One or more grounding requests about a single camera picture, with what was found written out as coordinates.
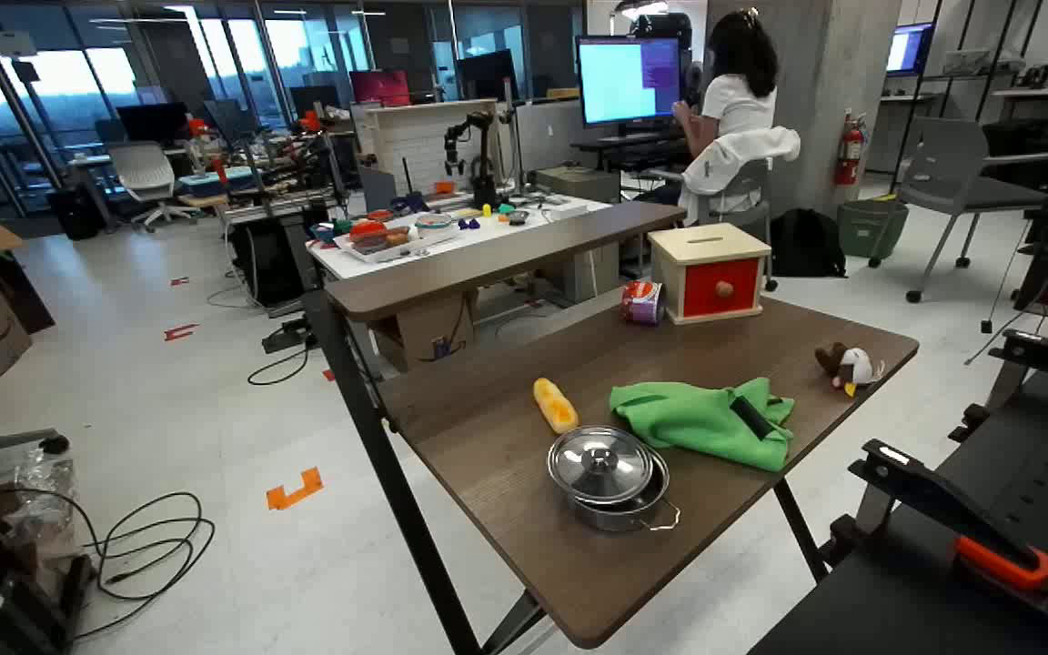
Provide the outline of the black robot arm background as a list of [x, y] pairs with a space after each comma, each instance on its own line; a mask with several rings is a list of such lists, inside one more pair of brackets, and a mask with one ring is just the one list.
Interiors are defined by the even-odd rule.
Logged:
[[[495, 108], [476, 108], [443, 132], [443, 171], [461, 174], [471, 182], [474, 208], [483, 208], [483, 202], [499, 208], [502, 202], [502, 194], [495, 182], [495, 160], [493, 160], [493, 132], [499, 122], [502, 122], [502, 115]], [[467, 132], [476, 136], [476, 156], [474, 160], [459, 156], [459, 140]]]

